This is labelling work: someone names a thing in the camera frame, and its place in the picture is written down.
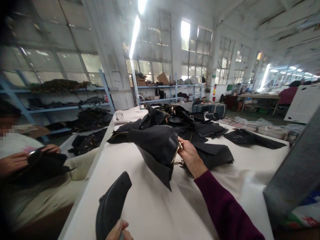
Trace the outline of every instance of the white tablecloth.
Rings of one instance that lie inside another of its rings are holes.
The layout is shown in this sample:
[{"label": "white tablecloth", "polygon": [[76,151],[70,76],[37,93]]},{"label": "white tablecloth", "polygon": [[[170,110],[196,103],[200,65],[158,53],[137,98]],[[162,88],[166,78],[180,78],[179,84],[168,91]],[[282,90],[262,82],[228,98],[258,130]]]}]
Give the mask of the white tablecloth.
[{"label": "white tablecloth", "polygon": [[[124,118],[136,120],[147,113],[146,110],[136,111],[137,108],[124,111]],[[232,131],[231,126],[220,125]],[[111,124],[103,143],[111,136],[113,128]],[[276,150],[260,146],[240,147],[223,136],[209,139],[207,143],[229,147],[234,164],[216,167],[211,172],[239,201],[266,239],[273,239],[262,189],[282,163],[289,147]],[[90,179],[87,186],[74,204],[59,239],[96,239],[99,198],[123,171],[129,173],[132,187],[124,204],[122,218],[129,222],[128,230],[134,239],[218,239],[206,204],[193,179],[175,165],[170,192],[148,169],[133,143],[101,144],[88,173]]]}]

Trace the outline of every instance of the black leather bag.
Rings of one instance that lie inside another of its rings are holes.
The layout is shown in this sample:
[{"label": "black leather bag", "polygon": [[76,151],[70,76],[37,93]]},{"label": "black leather bag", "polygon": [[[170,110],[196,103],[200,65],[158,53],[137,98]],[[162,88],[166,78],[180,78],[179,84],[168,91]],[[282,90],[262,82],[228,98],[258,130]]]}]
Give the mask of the black leather bag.
[{"label": "black leather bag", "polygon": [[129,174],[123,172],[106,194],[99,199],[100,205],[96,217],[97,240],[105,240],[120,219],[124,202],[131,186]]},{"label": "black leather bag", "polygon": [[50,178],[70,172],[64,166],[67,155],[60,153],[41,152],[39,148],[28,158],[28,166],[11,176],[9,182],[14,185],[33,185]]},{"label": "black leather bag", "polygon": [[171,191],[174,158],[180,147],[177,131],[171,126],[156,125],[145,130],[131,130],[127,138],[137,145],[149,169]]}]

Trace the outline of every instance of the leather material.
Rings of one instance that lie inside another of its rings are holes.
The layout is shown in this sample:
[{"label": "leather material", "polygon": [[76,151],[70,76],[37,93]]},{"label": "leather material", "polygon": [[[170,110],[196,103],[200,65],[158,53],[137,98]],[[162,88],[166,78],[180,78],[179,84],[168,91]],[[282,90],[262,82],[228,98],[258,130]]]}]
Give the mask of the leather material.
[{"label": "leather material", "polygon": [[171,191],[172,160],[179,147],[177,131],[171,126],[156,125],[145,130],[131,130],[127,138],[138,146],[147,166]]},{"label": "leather material", "polygon": [[105,240],[120,219],[131,186],[129,174],[123,172],[106,194],[99,199],[100,205],[96,217],[97,240]]}]

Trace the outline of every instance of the red shirt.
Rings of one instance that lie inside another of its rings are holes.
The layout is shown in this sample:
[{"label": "red shirt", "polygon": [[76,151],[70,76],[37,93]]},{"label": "red shirt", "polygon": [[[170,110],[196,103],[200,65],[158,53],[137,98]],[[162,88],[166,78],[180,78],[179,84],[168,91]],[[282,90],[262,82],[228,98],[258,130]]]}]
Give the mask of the red shirt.
[{"label": "red shirt", "polygon": [[296,95],[297,90],[298,87],[289,87],[283,90],[281,93],[279,93],[279,96],[281,96],[279,105],[291,104],[294,96]]}]

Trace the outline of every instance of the table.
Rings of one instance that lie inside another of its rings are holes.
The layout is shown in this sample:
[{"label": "table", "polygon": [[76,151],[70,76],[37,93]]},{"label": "table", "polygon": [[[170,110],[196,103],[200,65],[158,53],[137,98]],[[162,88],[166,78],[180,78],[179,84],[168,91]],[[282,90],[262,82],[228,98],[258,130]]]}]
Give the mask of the table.
[{"label": "table", "polygon": [[[123,111],[124,118],[132,120],[142,118],[146,113],[137,107]],[[231,126],[220,125],[232,131]],[[103,143],[110,138],[115,127],[113,122],[109,125]],[[234,164],[216,167],[211,172],[239,201],[266,239],[273,239],[262,189],[282,163],[289,146],[276,150],[260,146],[240,147],[223,136],[210,139],[208,143],[228,145]],[[123,171],[128,172],[132,187],[122,218],[129,222],[128,230],[135,239],[218,239],[193,179],[175,165],[170,192],[146,167],[133,143],[101,144],[87,175],[86,187],[76,200],[59,239],[96,239],[99,198]]]},{"label": "table", "polygon": [[246,100],[247,98],[268,98],[268,99],[277,99],[277,104],[276,104],[276,107],[274,108],[273,110],[273,113],[272,115],[275,114],[276,112],[276,109],[278,107],[278,104],[279,104],[279,101],[280,101],[280,96],[278,96],[277,94],[242,94],[242,95],[239,95],[238,96],[240,99],[241,98],[244,98],[244,101],[243,101],[243,105],[242,105],[242,111],[244,109],[244,104],[246,103]]}]

